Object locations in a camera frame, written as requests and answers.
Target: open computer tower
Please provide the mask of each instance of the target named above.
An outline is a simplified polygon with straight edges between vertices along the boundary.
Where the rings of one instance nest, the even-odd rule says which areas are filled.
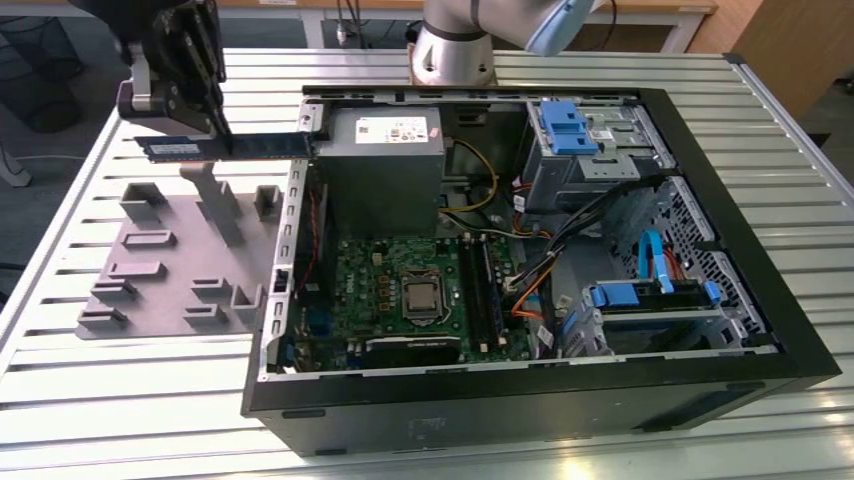
[[[300,455],[686,429],[839,373],[664,91],[308,87],[299,130],[242,414]]]

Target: sticker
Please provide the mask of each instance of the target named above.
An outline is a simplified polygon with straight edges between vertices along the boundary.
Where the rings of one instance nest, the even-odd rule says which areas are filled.
[[[148,145],[150,153],[154,155],[174,155],[185,153],[201,153],[198,145],[194,143],[177,143],[173,145]]]
[[[356,120],[356,143],[427,141],[427,117],[361,117]]]
[[[512,196],[512,208],[519,213],[524,213],[524,197],[521,195]]]
[[[545,329],[543,325],[540,325],[539,330],[536,330],[536,336],[543,341],[545,346],[551,348],[551,345],[555,342],[555,336],[551,334],[551,332]]]
[[[593,140],[613,141],[613,134],[607,128],[604,130],[589,130],[589,138],[592,138]]]

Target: power supply label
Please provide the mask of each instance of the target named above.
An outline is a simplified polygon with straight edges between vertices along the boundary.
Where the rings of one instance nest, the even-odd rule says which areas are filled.
[[[361,117],[356,143],[427,143],[427,117]]]

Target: motherboard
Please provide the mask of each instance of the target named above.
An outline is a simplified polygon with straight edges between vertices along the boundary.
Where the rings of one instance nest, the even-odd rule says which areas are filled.
[[[529,359],[493,288],[513,271],[504,238],[340,241],[335,305],[305,314],[316,369]]]

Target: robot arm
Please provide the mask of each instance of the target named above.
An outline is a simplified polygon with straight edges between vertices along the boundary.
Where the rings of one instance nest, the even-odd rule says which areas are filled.
[[[116,99],[121,118],[166,135],[214,138],[230,150],[214,0],[69,1],[106,23],[130,67]]]
[[[604,0],[427,0],[412,71],[427,85],[484,85],[493,75],[489,34],[556,55]]]

